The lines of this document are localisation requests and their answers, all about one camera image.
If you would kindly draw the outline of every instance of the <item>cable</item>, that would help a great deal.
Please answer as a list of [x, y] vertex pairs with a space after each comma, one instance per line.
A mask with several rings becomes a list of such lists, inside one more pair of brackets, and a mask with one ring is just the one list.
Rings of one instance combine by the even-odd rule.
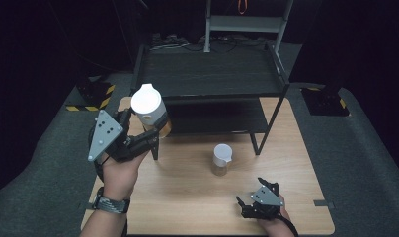
[[[268, 39], [261, 40], [251, 40], [251, 39], [238, 39], [235, 37], [236, 35], [228, 35], [226, 37], [213, 38], [211, 42], [218, 43], [220, 45], [233, 45], [230, 49], [226, 51], [221, 51], [220, 53], [225, 53], [234, 50], [236, 47], [255, 47], [255, 46], [263, 46], [268, 41]], [[218, 52], [215, 48], [211, 48], [212, 51]]]
[[101, 163], [101, 166], [103, 166], [105, 164], [105, 162], [107, 162], [110, 158], [111, 158], [111, 156], [108, 155], [108, 157]]
[[203, 51], [203, 45], [200, 45], [199, 49], [191, 49], [191, 48], [188, 48], [186, 46], [184, 46], [184, 49], [186, 49], [188, 51]]
[[223, 15], [227, 15], [227, 12], [228, 12], [228, 10], [231, 8], [231, 6], [233, 5], [234, 1], [236, 1], [236, 0], [232, 0], [232, 1], [231, 1], [230, 5], [228, 5], [228, 7], [227, 7], [226, 10], [224, 11], [224, 14], [223, 14]]
[[67, 32], [64, 30], [64, 27], [63, 27], [63, 25], [61, 24], [60, 19], [58, 19], [58, 16], [57, 16], [57, 14], [56, 14], [55, 11], [54, 11], [54, 8], [52, 7], [51, 2], [50, 2], [50, 1], [47, 1], [47, 2], [48, 2], [48, 5], [49, 5], [49, 8], [51, 9], [52, 15], [53, 15], [54, 18], [55, 18], [55, 21], [57, 22], [58, 26], [60, 27], [61, 32], [64, 34], [64, 36], [65, 36], [65, 38], [66, 38], [66, 40], [67, 40], [67, 42], [68, 42], [70, 48], [71, 48], [72, 51], [74, 52], [74, 54], [76, 54], [77, 56], [79, 56], [80, 58], [82, 58], [83, 60], [85, 60], [85, 61], [87, 61], [87, 62], [89, 62], [89, 63], [92, 63], [92, 64], [94, 64], [94, 65], [96, 65], [96, 66], [98, 66], [98, 67], [101, 67], [101, 68], [106, 69], [106, 70], [109, 70], [109, 71], [123, 72], [123, 73], [130, 72], [130, 71], [121, 71], [121, 70], [117, 70], [117, 69], [114, 69], [114, 68], [111, 68], [111, 67], [107, 67], [107, 66], [101, 65], [101, 64], [99, 64], [99, 63], [96, 63], [96, 62], [94, 62], [94, 61], [92, 61], [92, 60], [86, 58], [86, 57], [83, 56], [82, 54], [78, 53], [78, 52], [76, 51], [76, 49], [73, 47], [73, 43], [71, 43], [69, 37], [67, 36]]
[[120, 23], [120, 29], [121, 29], [121, 33], [122, 33], [122, 36], [123, 36], [123, 40], [125, 41], [126, 51], [128, 52], [129, 58], [131, 58], [131, 50], [129, 50], [128, 40], [126, 39], [125, 32], [123, 31], [122, 22], [120, 20], [119, 10], [117, 9], [116, 1], [115, 0], [111, 0], [111, 1], [113, 2], [114, 9], [116, 10], [117, 19], [119, 20], [119, 23]]
[[190, 45], [189, 43], [185, 43], [185, 44], [167, 44], [167, 45], [161, 45], [161, 46], [155, 46], [150, 48], [151, 51], [153, 50], [159, 50], [159, 49], [172, 49], [172, 48], [180, 48], [180, 47], [184, 47]]

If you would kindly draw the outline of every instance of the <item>black metal shelf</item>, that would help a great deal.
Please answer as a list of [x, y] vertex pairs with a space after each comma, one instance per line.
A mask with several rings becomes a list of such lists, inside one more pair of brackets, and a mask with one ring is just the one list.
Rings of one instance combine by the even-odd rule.
[[[289, 87], [273, 45], [229, 53], [160, 54], [141, 48], [130, 95], [145, 83], [163, 98], [172, 122], [170, 136], [246, 133], [257, 155]], [[261, 97], [279, 98], [269, 121]], [[264, 134], [259, 146], [255, 133]]]
[[142, 83], [152, 83], [163, 98], [279, 97], [279, 78], [268, 51], [147, 54]]
[[264, 133], [268, 125], [258, 98], [164, 103], [172, 122], [170, 135]]

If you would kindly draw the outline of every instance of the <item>wrist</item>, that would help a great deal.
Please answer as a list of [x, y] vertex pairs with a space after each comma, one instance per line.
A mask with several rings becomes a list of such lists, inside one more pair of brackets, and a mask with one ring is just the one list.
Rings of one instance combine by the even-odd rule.
[[265, 230], [268, 236], [289, 237], [292, 234], [289, 227], [279, 219], [259, 220], [258, 223], [261, 224], [262, 228]]
[[122, 201], [130, 198], [130, 193], [120, 189], [109, 189], [108, 187], [104, 187], [105, 198], [109, 198], [116, 201]]
[[114, 218], [116, 221], [126, 219], [126, 213], [111, 213], [102, 209], [95, 209], [95, 211], [102, 213], [104, 216], [109, 216], [109, 218]]

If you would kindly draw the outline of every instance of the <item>wooden table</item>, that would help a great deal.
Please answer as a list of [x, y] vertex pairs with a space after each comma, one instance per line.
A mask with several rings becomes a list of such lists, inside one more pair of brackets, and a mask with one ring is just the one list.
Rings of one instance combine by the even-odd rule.
[[[261, 98], [267, 119], [277, 98]], [[123, 98], [119, 110], [128, 108]], [[131, 118], [130, 133], [142, 126]], [[233, 149], [228, 173], [211, 173], [212, 152], [218, 143]], [[299, 234], [332, 234], [335, 231], [323, 200], [313, 166], [307, 154], [289, 101], [285, 100], [272, 128], [267, 145], [256, 156], [248, 134], [198, 137], [165, 137], [160, 140], [159, 159], [147, 155], [139, 169], [128, 211], [129, 234], [157, 235], [263, 235], [254, 219], [244, 219], [237, 204], [239, 196], [251, 204], [250, 194], [261, 184], [258, 177], [277, 182], [285, 197], [286, 209]], [[89, 201], [102, 185], [97, 178]], [[82, 227], [92, 210], [87, 210]]]

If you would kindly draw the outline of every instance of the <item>black cable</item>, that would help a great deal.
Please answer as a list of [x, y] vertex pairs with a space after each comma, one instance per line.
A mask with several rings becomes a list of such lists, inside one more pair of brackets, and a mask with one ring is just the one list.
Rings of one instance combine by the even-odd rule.
[[129, 71], [121, 71], [121, 70], [117, 70], [117, 69], [114, 69], [114, 68], [111, 68], [111, 67], [107, 67], [107, 66], [101, 65], [101, 64], [99, 64], [99, 63], [96, 63], [96, 62], [94, 62], [94, 61], [92, 61], [92, 60], [90, 60], [90, 59], [84, 57], [84, 56], [81, 55], [80, 53], [78, 53], [78, 52], [76, 51], [76, 49], [73, 47], [73, 43], [71, 43], [71, 41], [70, 41], [70, 39], [69, 39], [69, 37], [68, 37], [68, 35], [67, 35], [67, 32], [64, 30], [64, 27], [63, 27], [63, 25], [62, 25], [61, 22], [60, 22], [60, 19], [58, 19], [58, 16], [57, 16], [57, 14], [55, 13], [55, 10], [54, 10], [54, 8], [53, 8], [52, 5], [51, 5], [51, 2], [50, 2], [50, 1], [47, 1], [47, 2], [48, 2], [48, 5], [49, 5], [49, 8], [51, 9], [52, 15], [53, 15], [54, 18], [55, 18], [55, 21], [57, 22], [58, 26], [60, 27], [61, 32], [64, 34], [64, 36], [65, 36], [65, 38], [66, 38], [66, 40], [67, 40], [67, 42], [68, 42], [70, 48], [71, 48], [72, 51], [74, 52], [74, 54], [76, 54], [78, 57], [82, 58], [83, 60], [85, 60], [85, 61], [87, 61], [87, 62], [89, 62], [89, 63], [92, 63], [92, 64], [94, 64], [94, 65], [96, 65], [96, 66], [98, 66], [98, 67], [100, 67], [100, 68], [103, 68], [103, 69], [106, 69], [106, 70], [109, 70], [109, 71], [115, 71], [115, 72], [129, 72]]
[[121, 22], [121, 19], [120, 19], [119, 10], [117, 9], [116, 1], [115, 0], [111, 0], [111, 1], [113, 2], [114, 10], [116, 11], [117, 19], [119, 20], [119, 23], [120, 23], [120, 30], [121, 30], [121, 33], [122, 33], [122, 36], [123, 36], [123, 40], [125, 41], [126, 51], [128, 52], [129, 58], [131, 58], [131, 50], [129, 50], [128, 40], [126, 39], [125, 32], [123, 31], [122, 22]]
[[201, 46], [199, 49], [191, 49], [191, 48], [188, 48], [187, 46], [183, 46], [183, 48], [188, 51], [203, 51], [203, 46]]
[[249, 47], [249, 46], [254, 47], [254, 46], [262, 46], [265, 44], [264, 40], [258, 41], [257, 43], [254, 43], [254, 44], [247, 44], [247, 42], [250, 41], [249, 39], [237, 39], [233, 35], [228, 35], [228, 36], [226, 36], [226, 38], [227, 39], [224, 40], [224, 42], [226, 42], [226, 43], [224, 43], [224, 44], [231, 44], [232, 42], [234, 42], [237, 44], [237, 46], [240, 46], [240, 47]]
[[237, 47], [237, 42], [235, 41], [235, 43], [234, 43], [234, 45], [230, 48], [230, 49], [228, 49], [228, 50], [226, 50], [226, 51], [221, 51], [221, 52], [219, 52], [219, 51], [216, 51], [215, 49], [213, 49], [212, 47], [210, 47], [209, 49], [211, 50], [211, 51], [214, 51], [214, 52], [217, 52], [217, 53], [227, 53], [227, 52], [230, 52], [230, 51], [232, 51], [234, 48], [236, 48]]
[[105, 159], [105, 161], [103, 161], [103, 162], [101, 163], [101, 166], [103, 166], [103, 165], [105, 164], [105, 162], [107, 162], [110, 158], [111, 158], [111, 156], [108, 155], [107, 159]]
[[228, 7], [227, 7], [226, 10], [224, 11], [224, 14], [223, 14], [223, 15], [227, 15], [227, 12], [228, 12], [228, 10], [231, 8], [231, 5], [233, 5], [234, 1], [235, 1], [235, 0], [232, 0], [232, 1], [231, 1], [230, 5], [228, 5]]
[[171, 49], [171, 48], [185, 48], [190, 45], [185, 39], [176, 39], [172, 36], [167, 36], [164, 40], [161, 40], [158, 35], [153, 36], [153, 44], [150, 50], [158, 50], [158, 49]]
[[92, 139], [93, 139], [94, 133], [95, 133], [95, 127], [96, 127], [96, 125], [94, 124], [94, 125], [91, 127], [91, 129], [89, 130], [89, 135], [88, 135], [88, 144], [89, 144], [89, 147], [91, 147], [91, 144], [92, 144]]
[[295, 228], [294, 224], [292, 224], [291, 221], [289, 221], [287, 218], [283, 217], [282, 215], [277, 215], [275, 219], [283, 221], [283, 223], [285, 223], [286, 226], [288, 226], [289, 230], [291, 230], [294, 237], [298, 237], [297, 229]]

